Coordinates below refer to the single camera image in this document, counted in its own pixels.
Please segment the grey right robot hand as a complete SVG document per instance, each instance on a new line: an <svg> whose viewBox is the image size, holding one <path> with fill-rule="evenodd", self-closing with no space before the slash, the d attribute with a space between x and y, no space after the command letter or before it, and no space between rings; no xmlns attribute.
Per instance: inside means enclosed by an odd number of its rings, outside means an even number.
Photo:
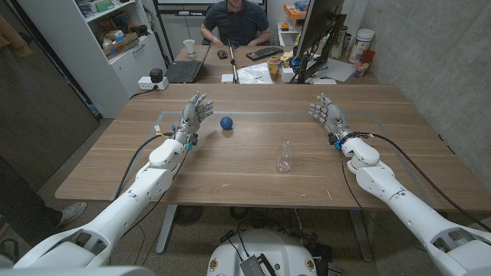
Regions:
<svg viewBox="0 0 491 276"><path fill-rule="evenodd" d="M344 114L325 93L318 95L317 99L321 103L311 103L309 115L325 126L331 145L338 144L339 147L342 147L348 139L354 136L354 132L345 121Z"/></svg>

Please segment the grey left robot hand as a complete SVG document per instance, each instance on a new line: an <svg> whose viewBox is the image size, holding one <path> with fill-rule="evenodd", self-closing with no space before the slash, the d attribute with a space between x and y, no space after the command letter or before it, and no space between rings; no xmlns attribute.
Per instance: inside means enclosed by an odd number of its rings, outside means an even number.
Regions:
<svg viewBox="0 0 491 276"><path fill-rule="evenodd" d="M206 94L197 91L183 108L173 139L185 145L197 134L200 124L213 114L213 101L205 100Z"/></svg>

